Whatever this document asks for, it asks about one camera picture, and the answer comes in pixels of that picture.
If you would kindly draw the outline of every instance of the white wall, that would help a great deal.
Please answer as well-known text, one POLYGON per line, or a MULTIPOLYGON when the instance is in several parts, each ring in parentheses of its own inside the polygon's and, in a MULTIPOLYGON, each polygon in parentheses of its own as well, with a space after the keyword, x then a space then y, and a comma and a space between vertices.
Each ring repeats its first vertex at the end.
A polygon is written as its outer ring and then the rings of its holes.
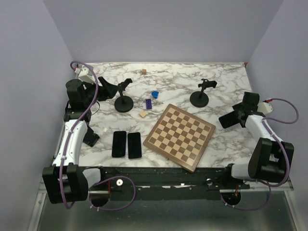
POLYGON ((44 0, 75 59, 247 62, 283 0, 44 0))
POLYGON ((41 0, 0 7, 0 230, 26 230, 51 163, 74 75, 72 57, 41 0))
MULTIPOLYGON (((263 99, 285 98, 299 109, 294 125, 271 125, 282 139, 292 142, 295 154, 291 180, 296 200, 308 226, 308 1, 285 0, 248 63, 252 88, 263 99)), ((273 117, 292 120, 295 113, 274 104, 273 117)))

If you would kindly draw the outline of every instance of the round black base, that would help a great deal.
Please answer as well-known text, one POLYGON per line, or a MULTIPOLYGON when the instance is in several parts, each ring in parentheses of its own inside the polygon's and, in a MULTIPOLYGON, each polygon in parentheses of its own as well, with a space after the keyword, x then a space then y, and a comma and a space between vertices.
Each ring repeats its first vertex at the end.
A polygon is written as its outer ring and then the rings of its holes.
POLYGON ((118 112, 129 112, 133 108, 134 102, 130 97, 126 95, 123 96, 123 99, 125 103, 122 103, 121 97, 115 100, 115 109, 118 112))
POLYGON ((190 101, 195 107, 205 107, 208 104, 208 96, 203 92, 201 98, 199 98, 200 92, 196 91, 191 94, 190 101))

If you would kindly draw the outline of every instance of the chessboard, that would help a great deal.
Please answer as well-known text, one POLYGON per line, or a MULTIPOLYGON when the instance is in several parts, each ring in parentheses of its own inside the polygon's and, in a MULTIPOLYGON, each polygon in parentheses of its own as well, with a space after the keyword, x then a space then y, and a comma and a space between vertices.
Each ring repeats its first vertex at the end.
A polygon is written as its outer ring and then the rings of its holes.
POLYGON ((194 172, 214 130, 215 125, 169 104, 143 145, 194 172))

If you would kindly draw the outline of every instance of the black smartphone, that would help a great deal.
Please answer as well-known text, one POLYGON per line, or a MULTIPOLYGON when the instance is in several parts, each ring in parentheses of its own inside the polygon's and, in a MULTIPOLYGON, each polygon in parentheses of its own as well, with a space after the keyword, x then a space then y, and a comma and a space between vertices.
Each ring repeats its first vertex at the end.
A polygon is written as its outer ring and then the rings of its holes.
POLYGON ((124 157, 126 149, 126 132, 115 131, 114 140, 112 142, 111 156, 114 158, 124 157))
POLYGON ((133 132, 128 134, 128 158, 141 158, 141 136, 139 132, 133 132))

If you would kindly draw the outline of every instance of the marble surface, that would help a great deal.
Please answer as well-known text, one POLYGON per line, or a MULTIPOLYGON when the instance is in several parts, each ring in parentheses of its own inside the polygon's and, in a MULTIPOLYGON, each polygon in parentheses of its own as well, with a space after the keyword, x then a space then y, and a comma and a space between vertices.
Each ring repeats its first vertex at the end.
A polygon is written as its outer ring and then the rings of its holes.
POLYGON ((224 167, 229 163, 249 161, 256 145, 252 135, 240 125, 223 129, 218 121, 220 116, 232 111, 232 106, 242 100, 244 91, 251 91, 243 64, 91 65, 97 77, 103 76, 112 84, 131 78, 133 83, 124 94, 133 99, 134 107, 128 113, 117 112, 114 102, 119 97, 118 93, 113 99, 100 103, 100 110, 92 116, 90 126, 101 138, 92 148, 82 144, 80 166, 179 167, 143 145, 140 160, 129 160, 128 153, 125 158, 111 157, 114 131, 140 132, 143 142, 169 103, 216 125, 198 167, 224 167), (147 70, 146 75, 141 74, 142 69, 147 70), (216 80, 217 86, 215 89, 205 90, 209 96, 209 104, 205 108, 196 108, 191 105, 189 98, 191 93, 198 90, 197 86, 202 78, 216 80), (158 99, 152 98, 153 90, 159 91, 158 99), (152 110, 146 110, 146 99, 152 99, 152 110), (142 110, 147 112, 145 118, 139 115, 142 110))

